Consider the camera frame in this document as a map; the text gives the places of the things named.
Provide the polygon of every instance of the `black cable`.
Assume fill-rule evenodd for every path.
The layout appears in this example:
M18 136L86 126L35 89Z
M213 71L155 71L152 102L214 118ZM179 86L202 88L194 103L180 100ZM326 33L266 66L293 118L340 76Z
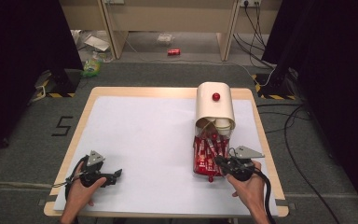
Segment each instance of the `black cable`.
M252 48L253 48L253 45L254 45L254 42L255 42L256 34L257 34L257 26L256 26L256 28L255 28L254 37L252 38L251 47L249 48L249 52L251 52L251 53L252 53ZM251 57L249 57L249 61L251 62L251 64L252 64L253 66L257 67L257 66L253 63Z
M271 105L257 105L256 107L262 107L262 106L273 106L273 105L291 105L291 106L299 106L302 104L271 104Z
M258 68L263 68L263 69L272 69L273 67L265 62L263 62L262 60L258 59L251 51L249 51L246 47L244 47L240 41L237 39L237 37L235 35L233 35L235 41L237 42L237 44L240 46L240 48L245 51L246 53L249 54L250 57L253 57L254 59L258 60L260 63L264 64L266 67L259 67L259 66L256 66L254 65L253 63L253 66L254 67L258 67Z
M89 84L90 78L92 78L92 77L81 77L80 80L86 80L86 83L82 84L81 86L80 86L80 83L79 83L79 85L78 85L77 87L78 87L79 89L85 88L85 87Z
M75 172L76 172L76 168L77 166L79 166L79 164L84 160L84 158L80 161L77 162L76 166L75 166L75 169L72 171L71 175L68 176L66 179L65 179L65 182L62 182L60 184L55 184L55 185L52 185L53 188L58 188L58 187L61 187L61 186L64 186L64 185L68 185L68 184L71 184L72 183L72 180L75 176Z
M248 14L248 10L247 10L246 8L247 8L247 7L245 7L245 14L246 14L246 17L248 18L249 22L251 23L253 30L255 31L255 38L258 40L258 42L259 42L260 44L262 44L262 45L265 47L266 45L264 44L263 38L262 38L262 36L257 32L257 29L255 28L255 26L254 26L254 24L253 24L253 22L252 22L252 19L251 19L251 17L250 17L249 14Z
M292 118L296 118L296 115L297 115L298 112L299 112L299 110L297 110L297 112L295 113L294 116L292 116ZM293 125L295 125L295 120L294 119L292 119L292 123L289 126L286 126L286 127L291 128ZM276 133L276 132L284 130L286 127L283 127L281 129L277 129L277 130L273 130L273 131L268 131L268 132L265 132L265 133Z
M307 182L307 184L312 188L312 190L315 192L315 194L319 197L319 199L322 201L322 203L324 204L324 206L327 208L327 210L329 211L329 213L331 214L331 216L333 217L333 219L335 220L336 223L339 224L338 218L336 217L336 215L334 214L333 210L330 208L330 206L327 204L327 202L324 200L324 198L322 197L322 195L318 192L318 190L316 190L316 188L314 186L312 186L312 184L310 183L310 181L307 179L307 177L302 173L302 171L300 170L293 154L292 154L292 150L289 147L289 143L287 140L287 123L289 122L289 120L291 119L291 117L297 112L297 110L299 110L303 105L298 106L291 114L291 116L286 120L286 122L284 123L284 143L286 144L286 148L287 151L289 152L289 156L292 159L293 164L295 165L296 169L298 170L298 172L301 174L301 176L304 178L304 180Z
M284 115L284 116L291 116L290 114L284 114L284 113L280 113L280 112L260 112L258 114L275 114L275 115ZM311 119L305 119L305 118L301 118L299 116L292 116L292 118L295 119L303 119L303 120L311 120Z
M81 50L81 49L84 49L84 48L86 48L87 47L87 45L85 45L85 46L83 46L83 47L81 47L81 48L79 48L79 49L77 49L77 50Z
M253 46L253 45L249 44L248 42L246 42L245 40L243 40L239 34L237 34L237 36L238 36L238 39L239 39L240 41L242 41L244 44L249 45L249 46ZM264 51L264 49L261 49L261 48L259 48L259 47L257 47L257 46L253 46L253 47L254 47L255 49L260 49L260 50Z
M249 48L249 52L250 52L250 53L249 53L249 61L251 62L251 64L252 64L254 67L263 68L263 67L260 67L260 66L255 65L255 64L253 63L253 61L252 61L252 58L250 57L250 55L254 55L254 54L252 53L252 48L253 48L253 46L254 46L254 42L255 42L255 35L254 35L254 37L253 37L253 39L252 39L251 47Z
M266 183L267 190L266 190L266 198L264 200L264 206L266 208L266 213L267 213L269 223L270 224L275 224L275 220L272 217L271 212L269 211L269 197L271 195L271 183L269 182L269 179L260 170L258 170L258 171L254 170L253 173L257 174L258 176L260 176L264 180L264 182Z
M260 8L260 4L258 2L255 2L255 13L256 13L256 18L257 18L256 28L258 27L258 33L260 33L260 39L261 39L262 45L265 48L266 44L264 43L264 39L263 39L263 36L261 34L261 25L260 25L261 8Z

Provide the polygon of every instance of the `cable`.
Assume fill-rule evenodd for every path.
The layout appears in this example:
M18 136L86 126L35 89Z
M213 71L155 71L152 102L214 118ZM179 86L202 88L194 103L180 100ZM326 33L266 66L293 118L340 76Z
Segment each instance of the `cable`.
M51 189L49 184L33 184L33 183L23 183L23 182L1 182L0 188L2 187L11 187L13 189Z
M269 211L269 197L271 195L271 183L269 182L269 179L260 171L257 169L257 171L253 171L254 174L259 175L264 182L266 182L267 190L266 190L266 198L264 200L264 206L266 207L266 213L270 224L275 224L275 220L271 215L271 212Z
M70 186L70 185L72 184L72 181L74 180L75 177L77 177L77 176L83 174L83 173L81 173L81 172L78 173L78 174L75 174L75 172L76 172L77 167L80 165L80 163L81 163L82 161L85 161L86 159L87 159L87 156L86 156L86 157L83 157L80 161L77 162L77 164L76 164L74 170L72 171L71 175L65 178L65 182L62 182L62 183L60 183L60 184L52 185L52 187L53 187L53 188L59 188L59 187L61 187L61 186L66 186L66 187ZM68 192L68 190L69 190L68 188L66 188L66 190L65 190L65 199L66 199L66 197L67 197L67 192Z
M85 45L85 46L83 46L83 47L81 47L81 48L79 48L77 50L85 49L86 47L87 47L87 45Z
M254 37L253 37L253 39L252 39L252 45L251 45L251 47L250 47L250 49L249 49L249 51L251 51L252 52L252 48L253 48L253 46L254 46L254 42L255 42L255 38L258 36L258 41L264 46L264 48L266 47L266 44L264 43L264 40L263 40L263 36L261 35L261 28L260 28L260 7L259 7L259 5L258 5L258 2L255 2L255 6L256 6L256 8L255 8L255 12L256 12L256 20L257 20L257 23L256 23L256 26L255 26L255 34L254 34Z
M269 80L271 79L272 73L273 73L274 71L275 71L275 68L269 73L266 83L260 84L260 83L256 82L255 79L254 79L254 81L255 81L260 87L265 87L265 86L267 86L267 85L269 84Z
M269 65L269 64L267 64L266 62L263 62L262 60L260 60L259 58L257 58L250 50L248 50L246 47L244 47L244 46L240 43L240 41L237 39L237 37L236 37L235 35L233 35L233 37L234 37L235 41L237 42L237 44L240 46L240 48L241 48L243 51L245 51L246 53L249 54L249 57L253 57L254 59L258 60L260 63L262 63L262 64L264 64L264 65L266 66L266 67L256 66L256 65L253 64L253 62L252 62L252 60L251 60L251 63L252 63L252 65L253 65L254 67L262 68L262 69L272 69L272 68L273 68L271 65Z
M296 169L298 170L298 172L301 174L301 176L304 178L304 180L307 182L307 184L312 188L312 190L315 192L315 194L319 197L319 199L322 201L322 203L324 204L324 206L327 208L327 210L329 211L329 213L331 214L331 216L333 217L333 219L335 220L336 223L339 224L338 218L336 217L336 215L334 214L333 210L330 208L330 206L327 204L327 202L324 200L324 198L322 197L322 195L318 192L318 190L316 190L316 188L314 186L312 186L312 184L310 183L310 181L307 179L307 177L303 174L303 172L301 171L301 169L299 168L293 154L292 154L292 150L289 147L289 143L287 140L287 124L289 122L289 120L291 119L291 117L302 107L303 105L298 106L291 114L291 116L286 120L286 122L284 123L284 143L286 144L286 148L287 151L289 153L290 158L292 159L293 164L295 165Z
M252 20L251 20L251 17L249 16L249 14L248 14L248 10L247 10L247 3L248 1L245 1L245 14L246 14L246 17L248 18L248 20L249 20L249 22L251 23L251 25L252 25L252 28L254 29L254 31L255 31L255 38L258 40L258 42L260 43L260 44L262 44L263 46L264 46L264 48L266 47L266 45L264 44L264 41L263 41L263 37L261 36L261 34L259 34L258 32L257 32L257 27L255 27L254 26L254 24L253 24L253 22L252 22Z
M299 110L297 110L297 112L295 113L294 116L292 116L292 118L296 118L296 115L297 115L298 112L299 112ZM286 126L286 129L287 129L287 128L291 128L293 125L295 125L295 120L294 120L294 119L292 119L292 123L291 123L289 126ZM273 131L268 131L268 132L265 132L265 133L276 133L276 132L282 131L282 130L284 130L284 129L285 129L285 127L280 128L280 129L277 129L277 130L273 130Z
M290 114L284 114L284 113L279 113L279 112L260 112L258 114L275 114L275 115L285 115L285 116L291 116ZM303 119L303 120L312 120L312 119L304 119L298 116L292 116L292 118L295 119Z
M259 48L259 47L257 47L257 46L254 46L254 45L251 45L251 44L249 44L248 42L246 42L245 40L243 40L243 39L240 37L239 34L237 34L237 36L238 36L238 39L239 39L240 41L242 41L244 44L249 45L249 46L253 46L255 49L260 49L260 50L263 50L263 51L264 51L264 49L261 49L261 48Z
M299 106L302 104L274 104L274 105L290 105L290 106ZM257 105L256 107L262 107L262 106L274 106L274 105Z
M253 37L253 39L252 39L252 45L251 45L251 47L249 48L249 52L251 52L251 53L252 53L252 48L253 48L254 42L255 42L255 35L254 35L254 37ZM251 64L252 64L253 66L255 66L255 64L254 64L253 61L252 61L252 57L250 57L250 56L249 56L249 61L251 62Z

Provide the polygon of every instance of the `hand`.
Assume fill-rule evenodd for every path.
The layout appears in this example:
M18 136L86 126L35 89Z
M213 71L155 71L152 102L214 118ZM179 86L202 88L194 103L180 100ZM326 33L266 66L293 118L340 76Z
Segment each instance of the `hand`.
M83 162L81 162L77 168L75 174L79 174ZM77 213L86 206L88 203L90 206L94 205L91 197L94 192L103 185L106 181L105 177L99 178L95 183L88 188L84 187L77 177L74 178L72 182L71 189L69 190L68 198L66 200L65 208L63 209L62 216L60 222L64 223L72 223L72 221L77 216Z
M260 162L252 162L255 164L256 169L261 170ZM232 196L240 197L243 204L251 212L255 223L269 223L264 207L264 180L257 174L252 174L247 181L243 182L233 175L226 175L226 179L236 190Z

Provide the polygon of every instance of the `red can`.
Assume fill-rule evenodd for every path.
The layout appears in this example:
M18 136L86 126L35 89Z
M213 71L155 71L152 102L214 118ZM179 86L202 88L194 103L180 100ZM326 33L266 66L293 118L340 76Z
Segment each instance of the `red can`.
M168 56L180 55L180 49L168 49Z

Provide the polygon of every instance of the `power outlet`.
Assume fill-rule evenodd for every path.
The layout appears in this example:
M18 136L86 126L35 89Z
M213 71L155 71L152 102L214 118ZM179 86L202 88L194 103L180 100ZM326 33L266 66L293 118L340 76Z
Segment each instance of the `power outlet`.
M261 5L261 0L241 0L241 7L245 7L245 1L248 1L248 7L257 7L257 4L260 7Z

